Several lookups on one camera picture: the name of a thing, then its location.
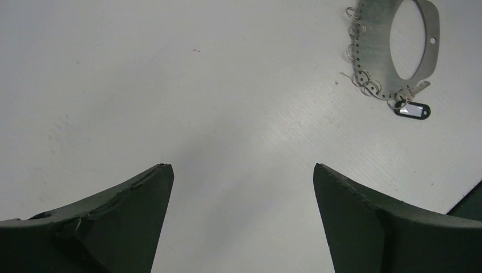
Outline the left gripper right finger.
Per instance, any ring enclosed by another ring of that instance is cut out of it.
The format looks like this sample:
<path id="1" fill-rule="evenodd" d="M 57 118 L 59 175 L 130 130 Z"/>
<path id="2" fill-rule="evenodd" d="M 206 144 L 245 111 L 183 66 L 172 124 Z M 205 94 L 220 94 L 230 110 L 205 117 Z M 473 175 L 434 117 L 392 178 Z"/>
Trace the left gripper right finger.
<path id="1" fill-rule="evenodd" d="M 336 272 L 481 271 L 481 221 L 405 203 L 324 164 L 313 184 Z"/>

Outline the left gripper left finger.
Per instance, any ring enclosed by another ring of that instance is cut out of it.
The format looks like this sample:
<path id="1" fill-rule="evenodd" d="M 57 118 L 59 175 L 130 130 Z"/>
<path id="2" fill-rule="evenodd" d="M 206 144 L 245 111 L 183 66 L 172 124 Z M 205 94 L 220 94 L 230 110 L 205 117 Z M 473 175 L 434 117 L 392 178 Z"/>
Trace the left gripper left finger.
<path id="1" fill-rule="evenodd" d="M 2 272 L 150 272 L 174 182 L 157 164 L 29 219 L 1 222 Z"/>

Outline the large metal keyring with clips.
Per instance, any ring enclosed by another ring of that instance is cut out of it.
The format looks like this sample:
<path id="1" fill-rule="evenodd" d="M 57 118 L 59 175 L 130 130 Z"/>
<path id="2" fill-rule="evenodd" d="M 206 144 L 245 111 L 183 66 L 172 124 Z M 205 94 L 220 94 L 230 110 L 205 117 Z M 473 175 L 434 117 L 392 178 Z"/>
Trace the large metal keyring with clips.
<path id="1" fill-rule="evenodd" d="M 435 71 L 439 56 L 441 34 L 439 11 L 430 1 L 416 1 L 425 32 L 421 61 L 414 75 L 402 78 L 397 72 L 390 49 L 390 33 L 401 1 L 359 1 L 346 8 L 352 20 L 348 29 L 352 43 L 346 50 L 352 61 L 352 83 L 378 100 L 400 117 L 425 120 L 431 115 L 430 106 L 414 102 L 416 95 L 426 89 L 427 80 Z"/>

